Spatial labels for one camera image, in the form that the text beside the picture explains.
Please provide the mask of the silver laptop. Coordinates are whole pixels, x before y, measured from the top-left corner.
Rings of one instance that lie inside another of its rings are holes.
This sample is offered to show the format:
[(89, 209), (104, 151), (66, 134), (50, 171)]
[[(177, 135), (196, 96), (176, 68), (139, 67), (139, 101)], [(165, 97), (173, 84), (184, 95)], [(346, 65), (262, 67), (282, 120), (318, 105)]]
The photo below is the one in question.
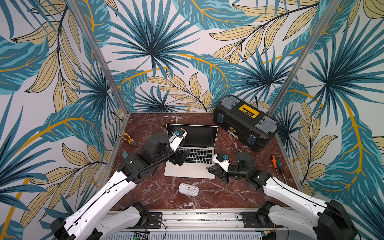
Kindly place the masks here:
[(207, 168), (214, 165), (217, 126), (167, 124), (167, 133), (171, 134), (178, 127), (187, 132), (186, 139), (179, 149), (181, 153), (189, 151), (182, 166), (166, 163), (166, 177), (215, 179)]

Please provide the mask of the white wireless mouse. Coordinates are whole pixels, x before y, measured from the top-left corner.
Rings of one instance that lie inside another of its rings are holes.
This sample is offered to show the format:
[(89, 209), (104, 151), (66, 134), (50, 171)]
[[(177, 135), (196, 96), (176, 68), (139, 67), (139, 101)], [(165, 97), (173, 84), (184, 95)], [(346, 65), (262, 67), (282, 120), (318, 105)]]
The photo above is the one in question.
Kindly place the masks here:
[(196, 197), (199, 194), (199, 188), (193, 185), (181, 183), (179, 185), (179, 193), (189, 197)]

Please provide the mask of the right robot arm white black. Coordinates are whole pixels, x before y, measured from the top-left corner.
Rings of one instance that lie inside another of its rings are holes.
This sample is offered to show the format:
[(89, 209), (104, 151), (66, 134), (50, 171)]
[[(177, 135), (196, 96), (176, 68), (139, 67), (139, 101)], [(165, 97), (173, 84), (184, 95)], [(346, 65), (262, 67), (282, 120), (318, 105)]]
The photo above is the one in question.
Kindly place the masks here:
[(258, 210), (261, 222), (285, 226), (316, 240), (353, 240), (360, 236), (344, 206), (331, 200), (316, 199), (281, 182), (269, 173), (257, 169), (248, 152), (236, 154), (237, 164), (232, 165), (228, 156), (216, 154), (208, 172), (229, 183), (230, 178), (244, 179), (248, 186), (274, 198), (289, 207), (287, 210), (275, 203), (265, 203)]

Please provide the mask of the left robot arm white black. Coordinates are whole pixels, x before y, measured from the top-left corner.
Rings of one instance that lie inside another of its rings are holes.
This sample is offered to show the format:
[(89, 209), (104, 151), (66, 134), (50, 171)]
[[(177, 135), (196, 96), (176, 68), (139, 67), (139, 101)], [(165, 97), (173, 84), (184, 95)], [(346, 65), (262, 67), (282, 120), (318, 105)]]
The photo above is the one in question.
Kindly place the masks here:
[(58, 240), (105, 240), (126, 228), (145, 226), (149, 211), (139, 202), (107, 218), (109, 210), (164, 162), (181, 166), (188, 152), (181, 153), (187, 131), (177, 128), (170, 136), (155, 133), (146, 145), (130, 154), (108, 182), (71, 216), (54, 220), (50, 229)]

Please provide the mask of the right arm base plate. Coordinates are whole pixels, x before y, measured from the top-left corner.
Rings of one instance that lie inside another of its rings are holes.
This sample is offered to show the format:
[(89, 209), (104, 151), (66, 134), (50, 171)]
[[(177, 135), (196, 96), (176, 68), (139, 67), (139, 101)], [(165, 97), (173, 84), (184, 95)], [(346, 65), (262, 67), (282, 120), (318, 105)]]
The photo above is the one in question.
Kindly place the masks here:
[(239, 220), (243, 222), (244, 228), (283, 228), (284, 226), (272, 223), (268, 215), (259, 212), (241, 212)]

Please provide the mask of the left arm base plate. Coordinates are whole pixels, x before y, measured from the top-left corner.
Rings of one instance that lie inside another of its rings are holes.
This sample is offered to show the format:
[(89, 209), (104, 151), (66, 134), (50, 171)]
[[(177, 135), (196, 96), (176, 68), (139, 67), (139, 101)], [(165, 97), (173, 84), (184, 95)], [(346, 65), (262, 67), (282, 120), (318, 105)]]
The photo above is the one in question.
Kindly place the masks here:
[(139, 222), (130, 229), (160, 229), (162, 227), (163, 213), (149, 212), (141, 218)]

